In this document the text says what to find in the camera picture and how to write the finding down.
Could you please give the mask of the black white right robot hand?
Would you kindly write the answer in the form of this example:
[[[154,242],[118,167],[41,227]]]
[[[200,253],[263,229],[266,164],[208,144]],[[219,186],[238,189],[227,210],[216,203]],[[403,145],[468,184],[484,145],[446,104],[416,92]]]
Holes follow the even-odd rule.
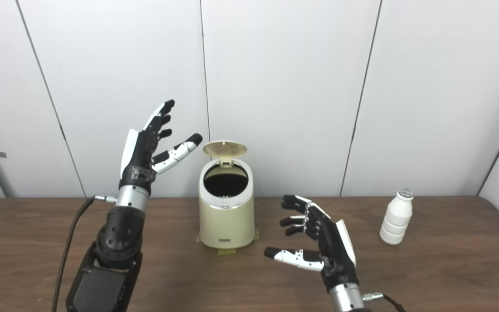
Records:
[[[284,195],[281,207],[299,212],[299,215],[279,222],[286,228],[285,235],[305,233],[317,243],[318,250],[266,247],[265,257],[297,268],[320,271],[327,292],[336,286],[357,286],[355,253],[342,221],[335,223],[315,202],[294,194]]]

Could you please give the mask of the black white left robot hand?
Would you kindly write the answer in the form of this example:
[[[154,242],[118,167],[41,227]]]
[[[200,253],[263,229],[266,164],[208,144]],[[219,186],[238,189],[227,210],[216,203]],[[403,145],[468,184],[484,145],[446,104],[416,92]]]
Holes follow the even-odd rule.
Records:
[[[150,115],[143,130],[129,130],[121,158],[119,189],[134,186],[151,193],[158,175],[184,160],[202,143],[202,135],[194,133],[173,148],[155,154],[159,142],[172,134],[171,129],[163,130],[162,127],[170,122],[174,105],[174,99],[165,101]]]

